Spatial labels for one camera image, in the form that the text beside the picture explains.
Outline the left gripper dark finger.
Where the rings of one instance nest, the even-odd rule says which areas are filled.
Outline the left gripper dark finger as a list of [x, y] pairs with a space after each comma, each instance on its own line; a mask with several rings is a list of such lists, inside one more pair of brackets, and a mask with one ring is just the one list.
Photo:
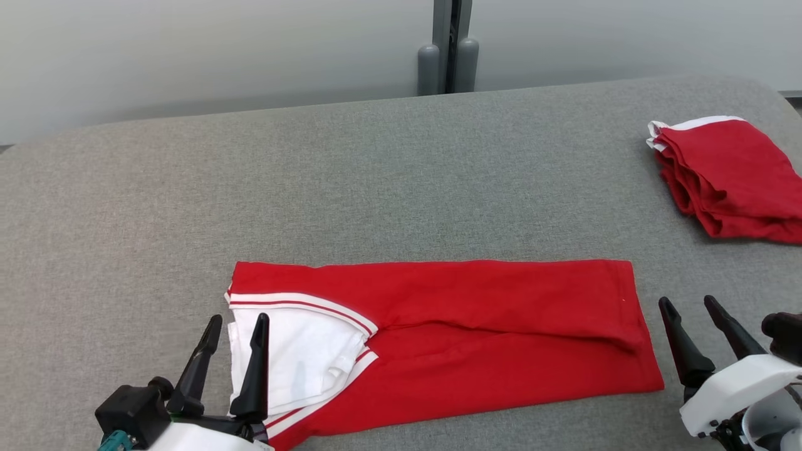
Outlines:
[[203, 416], [204, 385], [209, 363], [217, 351], [221, 330], [222, 316], [220, 314], [212, 315], [167, 403], [169, 413], [181, 417]]
[[268, 314], [259, 314], [249, 341], [250, 357], [241, 389], [230, 405], [230, 413], [240, 422], [264, 422], [268, 417], [269, 327]]

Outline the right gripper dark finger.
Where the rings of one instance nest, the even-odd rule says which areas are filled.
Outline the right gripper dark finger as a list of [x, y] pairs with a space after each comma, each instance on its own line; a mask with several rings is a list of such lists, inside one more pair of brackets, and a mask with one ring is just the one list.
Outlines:
[[713, 320], [714, 326], [726, 337], [737, 360], [742, 360], [747, 356], [767, 354], [758, 341], [724, 309], [713, 295], [704, 296], [704, 306]]
[[659, 311], [664, 321], [674, 366], [684, 387], [700, 387], [716, 370], [714, 363], [699, 351], [682, 325], [682, 317], [667, 297], [659, 299]]

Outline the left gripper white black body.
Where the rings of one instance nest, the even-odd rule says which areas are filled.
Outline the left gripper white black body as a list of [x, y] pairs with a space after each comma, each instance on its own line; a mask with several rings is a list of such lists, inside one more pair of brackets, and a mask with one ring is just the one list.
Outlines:
[[198, 416], [171, 413], [171, 423], [148, 450], [273, 450], [255, 414]]

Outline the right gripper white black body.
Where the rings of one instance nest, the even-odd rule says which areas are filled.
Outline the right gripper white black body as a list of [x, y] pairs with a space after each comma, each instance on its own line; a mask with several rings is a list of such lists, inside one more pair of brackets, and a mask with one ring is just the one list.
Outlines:
[[799, 375], [800, 366], [777, 356], [747, 356], [702, 383], [680, 408], [682, 423], [692, 436], [711, 433], [714, 420], [731, 418], [790, 385]]

